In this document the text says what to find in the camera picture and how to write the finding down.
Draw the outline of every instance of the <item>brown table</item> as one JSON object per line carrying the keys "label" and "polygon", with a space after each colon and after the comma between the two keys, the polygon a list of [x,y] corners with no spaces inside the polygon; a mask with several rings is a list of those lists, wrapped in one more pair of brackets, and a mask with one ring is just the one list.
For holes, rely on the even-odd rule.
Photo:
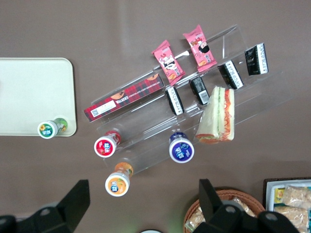
{"label": "brown table", "polygon": [[[310,176],[310,10],[302,0],[2,0],[1,57],[69,59],[78,129],[53,140],[0,137],[0,215],[33,213],[89,179],[91,205],[76,232],[182,232],[200,178],[261,201],[265,178]],[[94,153],[97,125],[83,110],[156,66],[151,51],[198,23],[207,37],[238,24],[249,46],[264,42],[270,71],[284,70],[293,99],[237,125],[232,142],[196,145],[191,162],[168,159],[135,175],[124,197],[109,196],[112,168]],[[182,43],[172,50],[181,52]]]}

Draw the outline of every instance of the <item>green object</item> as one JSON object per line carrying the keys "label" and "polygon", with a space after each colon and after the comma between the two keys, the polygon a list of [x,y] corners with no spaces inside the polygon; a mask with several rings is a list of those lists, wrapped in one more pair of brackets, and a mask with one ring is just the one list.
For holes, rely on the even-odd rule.
{"label": "green object", "polygon": [[38,126],[38,134],[45,139],[55,137],[61,132],[66,131],[68,123],[63,118],[56,118],[55,120],[48,120],[41,122]]}

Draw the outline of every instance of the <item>small bottle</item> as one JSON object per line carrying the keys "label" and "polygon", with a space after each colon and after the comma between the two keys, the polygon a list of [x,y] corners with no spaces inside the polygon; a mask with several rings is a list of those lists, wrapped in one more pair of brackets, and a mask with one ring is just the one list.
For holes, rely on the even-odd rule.
{"label": "small bottle", "polygon": [[66,131],[68,123],[63,118],[43,121],[38,125],[38,134],[44,139],[50,139]]}
{"label": "small bottle", "polygon": [[117,131],[108,131],[94,143],[95,153],[102,158],[108,158],[114,154],[120,142],[121,136]]}
{"label": "small bottle", "polygon": [[123,196],[130,187],[130,178],[133,173],[133,167],[129,163],[118,163],[115,166],[115,171],[106,180],[106,191],[114,197]]}
{"label": "small bottle", "polygon": [[175,132],[169,139],[170,157],[175,162],[183,164],[189,162],[194,156],[194,147],[187,135],[183,132]]}

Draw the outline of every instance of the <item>cartoon character print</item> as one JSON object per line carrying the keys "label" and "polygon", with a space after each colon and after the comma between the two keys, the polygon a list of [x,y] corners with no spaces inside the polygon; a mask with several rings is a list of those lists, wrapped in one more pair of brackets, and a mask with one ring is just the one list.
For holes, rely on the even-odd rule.
{"label": "cartoon character print", "polygon": [[177,68],[177,66],[175,64],[175,59],[173,58],[172,55],[167,57],[165,53],[162,54],[160,59],[159,59],[159,62],[160,62],[161,65],[164,66],[165,69],[173,70],[177,74],[177,76],[180,75],[180,71],[179,71],[179,69]]}
{"label": "cartoon character print", "polygon": [[195,45],[199,45],[198,49],[201,52],[201,54],[203,54],[205,56],[205,58],[207,59],[207,62],[211,62],[211,58],[207,54],[209,52],[209,46],[208,46],[206,41],[203,41],[202,38],[197,37],[194,41],[191,41],[190,44],[192,47]]}

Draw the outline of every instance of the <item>white cutting board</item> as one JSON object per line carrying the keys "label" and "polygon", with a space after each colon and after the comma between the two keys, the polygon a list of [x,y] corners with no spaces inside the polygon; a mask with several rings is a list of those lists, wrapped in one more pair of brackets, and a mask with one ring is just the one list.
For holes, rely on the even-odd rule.
{"label": "white cutting board", "polygon": [[76,132],[73,68],[65,58],[0,58],[0,135],[39,136],[42,121],[62,117]]}

